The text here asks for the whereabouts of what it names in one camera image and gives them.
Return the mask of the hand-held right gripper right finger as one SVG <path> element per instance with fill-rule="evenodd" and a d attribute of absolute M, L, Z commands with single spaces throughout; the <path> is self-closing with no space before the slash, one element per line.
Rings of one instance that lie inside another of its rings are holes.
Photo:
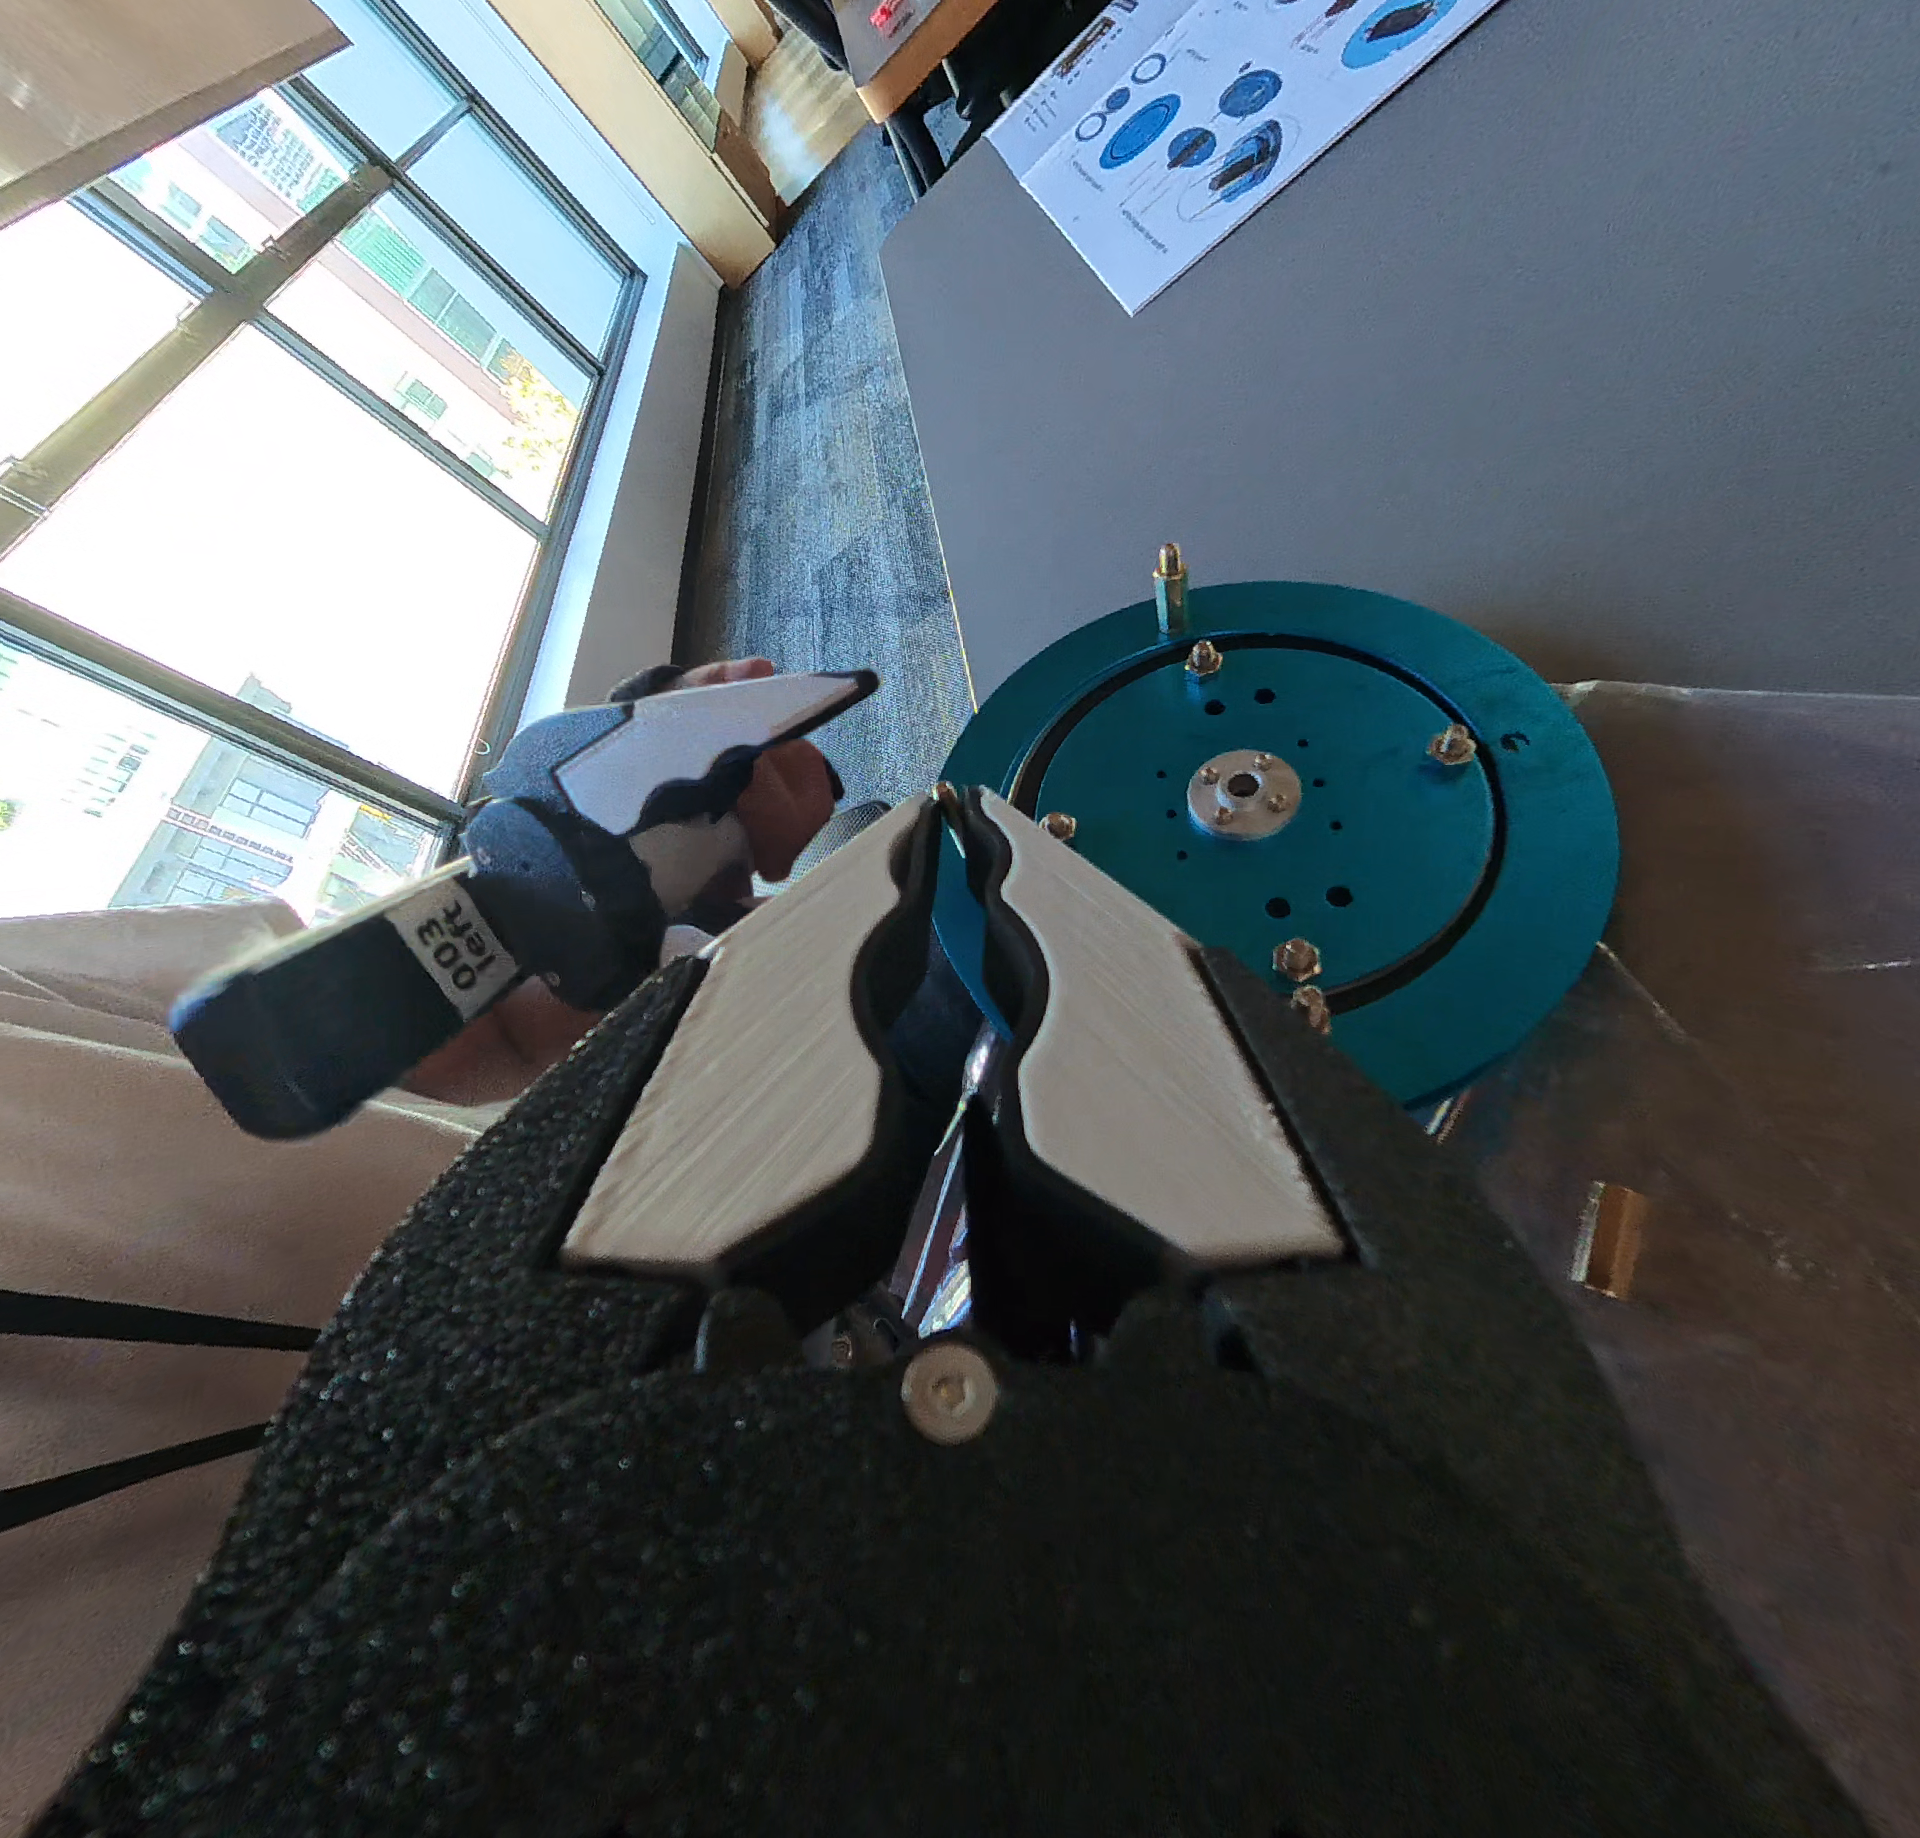
<path fill-rule="evenodd" d="M 972 793 L 972 842 L 1040 1169 L 1147 1232 L 1177 1268 L 1340 1258 L 1192 940 L 994 791 Z"/>

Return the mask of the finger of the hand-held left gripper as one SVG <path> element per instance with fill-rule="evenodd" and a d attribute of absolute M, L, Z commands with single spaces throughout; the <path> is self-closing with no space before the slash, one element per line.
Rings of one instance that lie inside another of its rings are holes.
<path fill-rule="evenodd" d="M 755 763 L 878 691 L 873 669 L 773 673 L 668 690 L 614 709 L 596 740 L 559 754 L 552 781 L 571 811 L 608 834 L 719 818 Z"/>
<path fill-rule="evenodd" d="M 653 824 L 635 834 L 635 855 L 664 910 L 664 941 L 711 941 L 755 910 L 754 855 L 734 811 Z"/>

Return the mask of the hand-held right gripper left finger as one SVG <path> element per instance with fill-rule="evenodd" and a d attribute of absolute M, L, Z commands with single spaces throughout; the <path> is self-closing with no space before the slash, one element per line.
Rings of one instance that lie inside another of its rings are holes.
<path fill-rule="evenodd" d="M 902 921 L 938 834 L 938 800 L 904 800 L 707 947 L 565 1266 L 735 1266 L 853 1177 L 882 1095 L 856 963 Z"/>

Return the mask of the blue round turntable base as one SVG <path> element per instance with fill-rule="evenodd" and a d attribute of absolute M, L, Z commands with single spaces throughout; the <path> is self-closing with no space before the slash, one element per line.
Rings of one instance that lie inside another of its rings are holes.
<path fill-rule="evenodd" d="M 1572 991 L 1621 884 L 1621 823 L 1572 705 L 1451 618 L 1362 588 L 1134 602 L 996 690 L 941 771 L 1022 813 L 1266 985 L 1322 963 L 1332 1038 L 1404 1106 L 1518 1048 Z"/>

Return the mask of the grey desk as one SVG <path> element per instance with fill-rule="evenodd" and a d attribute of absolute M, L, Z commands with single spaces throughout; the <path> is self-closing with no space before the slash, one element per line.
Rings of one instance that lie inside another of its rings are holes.
<path fill-rule="evenodd" d="M 1292 577 L 1917 700 L 1919 0 L 1507 0 L 1142 315 L 996 153 L 882 272 L 974 685 Z"/>

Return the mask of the person's left hand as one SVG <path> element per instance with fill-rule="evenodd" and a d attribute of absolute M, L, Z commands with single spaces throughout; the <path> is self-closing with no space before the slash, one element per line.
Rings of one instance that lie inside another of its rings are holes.
<path fill-rule="evenodd" d="M 783 886 L 843 797 L 837 773 L 815 743 L 793 740 L 759 752 L 734 806 L 754 880 Z"/>

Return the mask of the person's white shirt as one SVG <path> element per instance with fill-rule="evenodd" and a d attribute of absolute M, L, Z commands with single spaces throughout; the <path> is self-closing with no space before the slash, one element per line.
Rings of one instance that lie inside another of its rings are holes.
<path fill-rule="evenodd" d="M 301 928 L 278 900 L 7 920 L 2 1278 L 11 1293 L 323 1327 L 406 1209 L 532 1082 L 439 1066 L 299 1144 L 252 1139 L 165 1017 L 227 958 Z M 275 1418 L 301 1355 L 5 1337 L 5 1487 Z M 246 1455 L 5 1537 L 2 1824 L 33 1823 L 210 1563 Z"/>

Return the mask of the loose brass standoff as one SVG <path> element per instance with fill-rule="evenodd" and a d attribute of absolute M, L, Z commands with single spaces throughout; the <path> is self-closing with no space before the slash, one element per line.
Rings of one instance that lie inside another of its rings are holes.
<path fill-rule="evenodd" d="M 1621 1182 L 1594 1182 L 1572 1246 L 1572 1283 L 1601 1299 L 1633 1299 L 1646 1219 L 1649 1199 L 1642 1191 Z"/>

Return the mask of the large window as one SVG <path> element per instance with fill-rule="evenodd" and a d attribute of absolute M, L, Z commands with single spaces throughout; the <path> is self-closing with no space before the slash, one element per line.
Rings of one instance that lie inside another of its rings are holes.
<path fill-rule="evenodd" d="M 5 234 L 5 914 L 436 861 L 640 279 L 371 36 Z"/>

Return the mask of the clear plastic sheet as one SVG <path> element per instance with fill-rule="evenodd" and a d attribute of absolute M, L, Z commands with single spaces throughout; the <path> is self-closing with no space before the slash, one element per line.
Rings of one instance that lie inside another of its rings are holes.
<path fill-rule="evenodd" d="M 1754 1666 L 1881 1834 L 1919 1809 L 1917 700 L 1566 687 L 1609 933 L 1449 1122 L 1569 1309 Z M 1635 1295 L 1569 1278 L 1649 1199 Z"/>

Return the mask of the wooden background tables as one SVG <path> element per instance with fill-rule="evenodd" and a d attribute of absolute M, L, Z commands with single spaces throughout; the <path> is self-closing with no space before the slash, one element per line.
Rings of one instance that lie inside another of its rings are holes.
<path fill-rule="evenodd" d="M 928 124 L 933 108 L 959 111 L 963 155 L 1041 73 L 1060 25 L 1060 0 L 765 3 L 853 81 L 913 197 L 951 166 Z"/>

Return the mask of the printed instruction sheet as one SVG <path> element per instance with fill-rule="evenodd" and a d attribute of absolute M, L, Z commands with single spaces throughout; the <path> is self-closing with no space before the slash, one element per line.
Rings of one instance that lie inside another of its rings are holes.
<path fill-rule="evenodd" d="M 1111 0 L 988 142 L 1128 315 L 1503 0 Z"/>

